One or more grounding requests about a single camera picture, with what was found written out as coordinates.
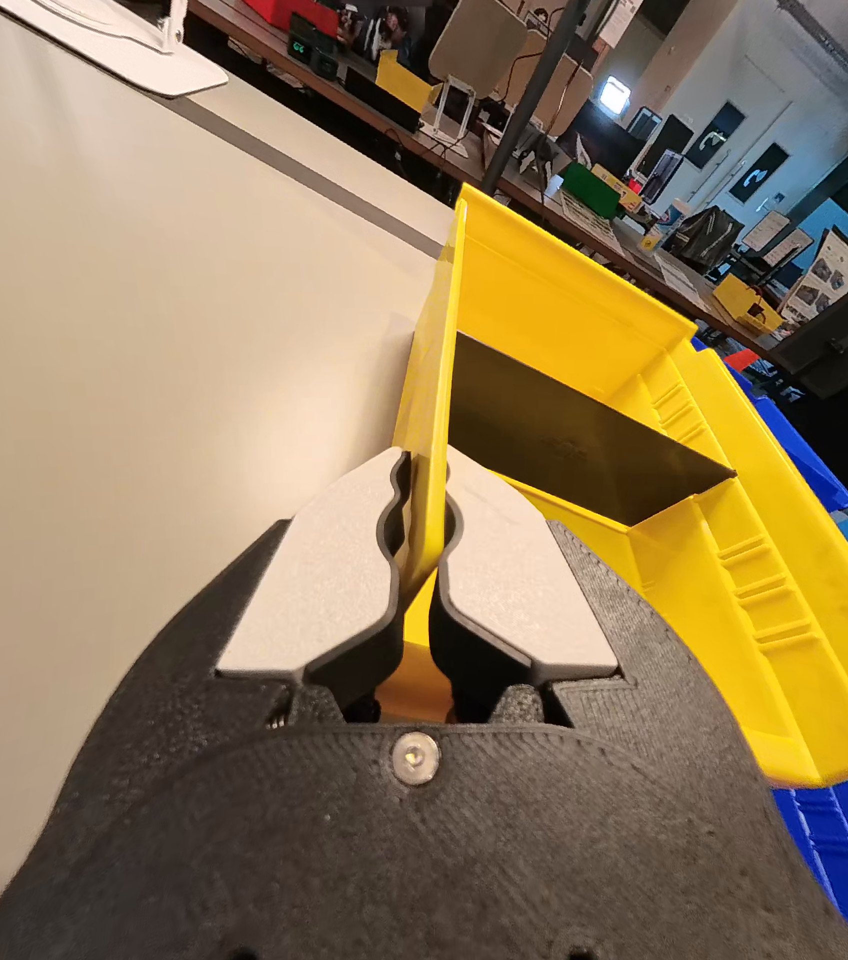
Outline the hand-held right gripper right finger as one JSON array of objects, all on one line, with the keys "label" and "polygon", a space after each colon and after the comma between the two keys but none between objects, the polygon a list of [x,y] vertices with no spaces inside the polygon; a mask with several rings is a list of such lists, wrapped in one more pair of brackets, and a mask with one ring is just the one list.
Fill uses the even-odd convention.
[{"label": "hand-held right gripper right finger", "polygon": [[450,446],[451,533],[435,581],[431,654],[459,686],[543,686],[607,678],[610,642],[543,513],[506,480]]}]

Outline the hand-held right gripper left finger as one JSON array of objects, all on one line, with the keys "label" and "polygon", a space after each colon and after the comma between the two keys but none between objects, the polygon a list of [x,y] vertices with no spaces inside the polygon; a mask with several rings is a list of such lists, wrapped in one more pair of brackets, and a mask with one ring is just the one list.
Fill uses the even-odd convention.
[{"label": "hand-held right gripper left finger", "polygon": [[410,454],[392,446],[298,510],[219,655],[219,674],[376,687],[394,672],[409,468]]}]

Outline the yellow plastic bin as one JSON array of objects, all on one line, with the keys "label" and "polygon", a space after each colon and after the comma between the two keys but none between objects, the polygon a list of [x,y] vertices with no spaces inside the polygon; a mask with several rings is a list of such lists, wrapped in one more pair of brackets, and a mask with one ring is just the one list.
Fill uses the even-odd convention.
[{"label": "yellow plastic bin", "polygon": [[411,666],[441,716],[450,685],[427,663],[444,547],[450,399],[464,333],[736,472],[627,527],[502,477],[645,599],[709,674],[775,786],[848,780],[848,541],[694,324],[465,186],[417,322],[394,444],[411,453]]}]

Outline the black divider panel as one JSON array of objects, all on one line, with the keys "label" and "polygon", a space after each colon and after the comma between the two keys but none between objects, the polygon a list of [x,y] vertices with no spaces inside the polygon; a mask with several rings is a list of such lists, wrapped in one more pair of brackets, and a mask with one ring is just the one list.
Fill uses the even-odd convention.
[{"label": "black divider panel", "polygon": [[449,442],[492,472],[626,527],[737,476],[462,332]]}]

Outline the yellow box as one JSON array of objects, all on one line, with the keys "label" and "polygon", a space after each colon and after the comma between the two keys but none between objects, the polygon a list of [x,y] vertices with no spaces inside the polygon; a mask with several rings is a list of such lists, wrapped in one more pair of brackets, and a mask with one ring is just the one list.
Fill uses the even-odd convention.
[{"label": "yellow box", "polygon": [[738,325],[758,335],[776,332],[783,318],[754,287],[728,274],[715,287],[714,299]]}]

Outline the white sign board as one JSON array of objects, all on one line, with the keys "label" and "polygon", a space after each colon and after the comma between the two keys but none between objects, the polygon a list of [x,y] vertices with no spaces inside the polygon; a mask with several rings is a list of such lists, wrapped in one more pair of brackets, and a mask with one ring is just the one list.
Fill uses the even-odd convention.
[{"label": "white sign board", "polygon": [[848,236],[833,225],[820,239],[806,271],[800,298],[817,317],[848,294]]}]

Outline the wooden work table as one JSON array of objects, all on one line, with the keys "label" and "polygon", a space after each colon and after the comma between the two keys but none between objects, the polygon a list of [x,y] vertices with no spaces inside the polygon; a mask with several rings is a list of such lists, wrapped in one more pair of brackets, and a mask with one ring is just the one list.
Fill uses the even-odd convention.
[{"label": "wooden work table", "polygon": [[[261,90],[326,133],[364,153],[414,186],[450,206],[461,185],[479,186],[490,148],[474,133],[461,145],[465,155],[428,137],[397,126],[352,95],[351,72],[364,76],[366,64],[346,62],[334,78],[323,78],[287,51],[287,34],[277,30],[245,2],[189,2],[186,42],[198,53]],[[712,286],[692,275],[665,252],[641,249],[636,232],[620,221],[606,222],[566,198],[562,190],[548,197],[533,188],[510,162],[498,183],[499,200],[538,223],[569,245],[596,254],[610,269],[718,336],[766,357],[775,341],[757,337],[730,316],[715,299]]]}]

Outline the black metal pole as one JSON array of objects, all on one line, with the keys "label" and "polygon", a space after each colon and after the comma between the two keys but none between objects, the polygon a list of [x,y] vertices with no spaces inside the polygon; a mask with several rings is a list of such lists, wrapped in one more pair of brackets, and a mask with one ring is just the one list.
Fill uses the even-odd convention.
[{"label": "black metal pole", "polygon": [[489,197],[494,195],[522,132],[533,117],[574,33],[586,19],[589,6],[589,1],[570,1],[562,8],[560,18],[550,31],[545,46],[538,56],[525,91],[514,107],[496,150],[487,162],[479,185],[483,194]]}]

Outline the yellow and black boxes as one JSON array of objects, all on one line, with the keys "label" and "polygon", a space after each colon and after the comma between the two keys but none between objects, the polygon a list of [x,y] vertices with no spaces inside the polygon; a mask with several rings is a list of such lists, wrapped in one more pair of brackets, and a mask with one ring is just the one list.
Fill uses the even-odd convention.
[{"label": "yellow and black boxes", "polygon": [[405,67],[394,49],[385,49],[379,54],[375,83],[417,114],[423,114],[437,102],[440,88]]}]

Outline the black box with green display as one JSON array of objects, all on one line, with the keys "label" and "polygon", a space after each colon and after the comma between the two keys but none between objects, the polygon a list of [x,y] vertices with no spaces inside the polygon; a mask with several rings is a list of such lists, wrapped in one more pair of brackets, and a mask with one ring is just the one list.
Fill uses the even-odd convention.
[{"label": "black box with green display", "polygon": [[334,81],[338,77],[336,39],[296,11],[289,16],[286,54],[325,80]]}]

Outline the instruction sheet on stand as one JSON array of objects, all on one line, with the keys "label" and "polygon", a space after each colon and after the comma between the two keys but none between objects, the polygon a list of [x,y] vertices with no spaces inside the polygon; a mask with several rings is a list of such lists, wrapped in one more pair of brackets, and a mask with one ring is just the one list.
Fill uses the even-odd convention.
[{"label": "instruction sheet on stand", "polygon": [[144,92],[166,99],[227,85],[188,47],[188,2],[0,1],[0,11]]}]

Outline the red plastic bin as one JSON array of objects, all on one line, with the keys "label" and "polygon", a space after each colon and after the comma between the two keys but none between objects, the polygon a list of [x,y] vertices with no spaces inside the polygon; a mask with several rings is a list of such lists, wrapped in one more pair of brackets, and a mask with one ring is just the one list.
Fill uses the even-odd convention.
[{"label": "red plastic bin", "polygon": [[289,33],[295,17],[302,18],[320,33],[336,40],[340,25],[338,11],[319,1],[245,1],[270,26]]}]

